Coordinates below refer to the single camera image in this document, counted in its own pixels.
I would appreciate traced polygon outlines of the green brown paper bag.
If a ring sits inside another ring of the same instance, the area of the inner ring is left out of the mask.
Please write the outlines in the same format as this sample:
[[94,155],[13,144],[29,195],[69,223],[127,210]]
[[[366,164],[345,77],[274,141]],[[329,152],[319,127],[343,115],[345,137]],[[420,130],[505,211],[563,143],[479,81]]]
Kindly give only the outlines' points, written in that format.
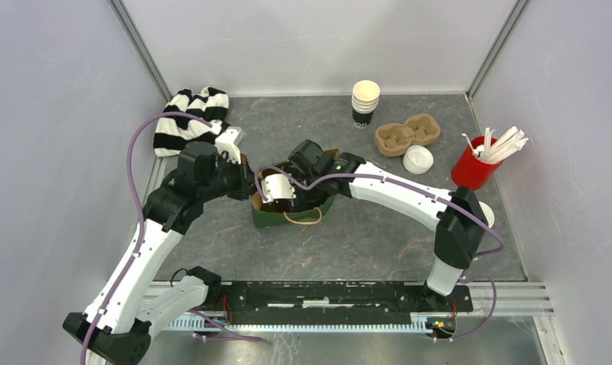
[[[278,169],[289,173],[293,178],[296,178],[296,180],[298,180],[305,186],[309,185],[315,180],[315,177],[307,177],[305,173],[301,173],[288,160],[284,160],[270,166],[277,167]],[[258,177],[259,173],[266,169],[267,166],[266,168],[259,167],[256,171]],[[318,224],[321,222],[325,214],[329,211],[335,200],[335,197],[332,196],[332,198],[328,199],[322,206],[316,207],[308,211],[280,212],[280,200],[264,204],[262,202],[262,197],[258,193],[255,183],[252,187],[254,190],[253,194],[251,195],[251,213],[252,222],[256,228],[272,227],[284,224],[295,224],[302,226]]]

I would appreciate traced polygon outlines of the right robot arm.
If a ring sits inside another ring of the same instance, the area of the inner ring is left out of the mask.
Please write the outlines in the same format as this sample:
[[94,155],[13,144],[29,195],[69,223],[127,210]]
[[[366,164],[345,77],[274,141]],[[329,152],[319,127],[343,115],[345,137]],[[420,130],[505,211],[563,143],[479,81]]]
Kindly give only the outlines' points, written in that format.
[[458,279],[475,259],[489,227],[473,190],[424,186],[355,154],[333,157],[311,140],[298,144],[287,159],[298,179],[316,192],[376,203],[432,230],[434,262],[422,290],[423,302],[432,310],[452,302]]

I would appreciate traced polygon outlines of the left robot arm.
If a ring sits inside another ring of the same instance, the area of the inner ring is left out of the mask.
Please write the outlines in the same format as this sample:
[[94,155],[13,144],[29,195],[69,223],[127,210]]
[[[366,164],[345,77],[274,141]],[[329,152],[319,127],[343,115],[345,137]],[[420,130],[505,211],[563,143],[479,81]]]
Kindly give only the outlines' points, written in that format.
[[207,202],[227,196],[245,200],[254,180],[246,156],[233,142],[192,142],[178,156],[144,205],[124,256],[96,298],[62,325],[82,345],[82,364],[137,364],[169,324],[200,306],[214,309],[221,288],[197,275],[183,278],[149,303],[143,299],[155,274]]

